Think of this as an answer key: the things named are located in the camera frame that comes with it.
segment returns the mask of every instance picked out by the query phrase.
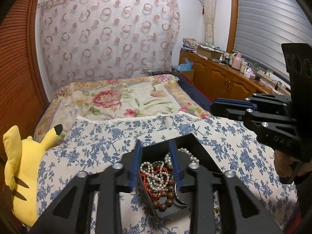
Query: plush toy ear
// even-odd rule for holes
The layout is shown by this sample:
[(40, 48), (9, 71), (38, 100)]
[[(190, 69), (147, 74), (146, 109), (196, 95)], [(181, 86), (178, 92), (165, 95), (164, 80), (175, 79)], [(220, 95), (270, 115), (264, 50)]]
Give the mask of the plush toy ear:
[(54, 147), (62, 131), (63, 126), (61, 124), (56, 125), (46, 133), (40, 145), (42, 145), (45, 150)]
[(5, 184), (10, 190), (14, 190), (16, 185), (14, 174), (21, 162), (22, 152), (21, 136), (17, 126), (11, 127), (3, 135), (3, 144), (5, 153), (7, 154), (7, 162), (4, 167)]

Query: window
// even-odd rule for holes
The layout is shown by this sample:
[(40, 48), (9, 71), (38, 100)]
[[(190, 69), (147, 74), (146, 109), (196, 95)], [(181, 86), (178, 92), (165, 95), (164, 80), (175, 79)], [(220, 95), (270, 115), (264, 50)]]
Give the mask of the window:
[(312, 25), (296, 0), (238, 0), (234, 51), (289, 80), (282, 43), (312, 44)]

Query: black device mount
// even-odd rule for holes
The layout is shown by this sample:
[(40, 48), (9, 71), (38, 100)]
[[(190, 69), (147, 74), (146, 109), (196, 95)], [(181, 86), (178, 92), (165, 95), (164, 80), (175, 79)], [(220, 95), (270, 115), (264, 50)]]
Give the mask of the black device mount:
[(211, 113), (244, 122), (257, 134), (257, 141), (298, 160), (292, 164), (291, 184), (303, 163), (312, 160), (312, 49), (305, 43), (282, 44), (290, 76), (291, 98), (273, 94), (253, 94), (245, 101), (217, 98)]
[[(193, 192), (190, 233), (215, 234), (213, 192), (218, 191), (222, 233), (282, 234), (269, 212), (249, 189), (227, 171), (212, 173), (177, 150), (181, 192)], [(135, 152), (122, 156), (101, 173), (81, 171), (51, 202), (29, 234), (88, 234), (93, 195), (99, 191), (95, 233), (122, 234), (119, 192), (131, 193)]]

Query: human hand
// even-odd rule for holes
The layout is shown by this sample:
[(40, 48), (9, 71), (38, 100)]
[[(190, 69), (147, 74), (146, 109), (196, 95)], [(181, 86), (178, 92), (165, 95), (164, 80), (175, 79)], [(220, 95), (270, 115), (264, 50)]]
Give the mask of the human hand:
[[(291, 164), (294, 162), (299, 162), (299, 160), (281, 152), (281, 151), (274, 151), (274, 166), (277, 175), (280, 177), (286, 178), (290, 177), (293, 170), (291, 169)], [(299, 170), (297, 176), (301, 177), (304, 176), (306, 173), (312, 171), (312, 161), (310, 163), (304, 163), (301, 169)]]

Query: white wall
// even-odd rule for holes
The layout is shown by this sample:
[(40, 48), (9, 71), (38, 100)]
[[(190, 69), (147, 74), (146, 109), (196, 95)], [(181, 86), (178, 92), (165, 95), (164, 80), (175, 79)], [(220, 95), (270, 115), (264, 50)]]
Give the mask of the white wall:
[(216, 17), (214, 22), (214, 45), (227, 49), (230, 31), (232, 0), (216, 0)]
[[(42, 3), (48, 0), (38, 0), (38, 3)], [(181, 25), (180, 33), (177, 40), (177, 43), (173, 50), (173, 64), (177, 64), (179, 60), (179, 52), (182, 47), (183, 38), (194, 38), (200, 42), (204, 41), (204, 21), (202, 15), (202, 5), (199, 0), (177, 0), (180, 9)], [(39, 30), (39, 19), (40, 19), (40, 10), (37, 10), (36, 14), (36, 26), (35, 26), (35, 40), (37, 47), (37, 57), (38, 64), (41, 73), (41, 78), (43, 80), (43, 85), (48, 96), (48, 99), (53, 98), (54, 92), (48, 81), (46, 71), (43, 65), (43, 57), (40, 50), (40, 30)], [(139, 74), (139, 71), (134, 74), (134, 77), (142, 76)]]

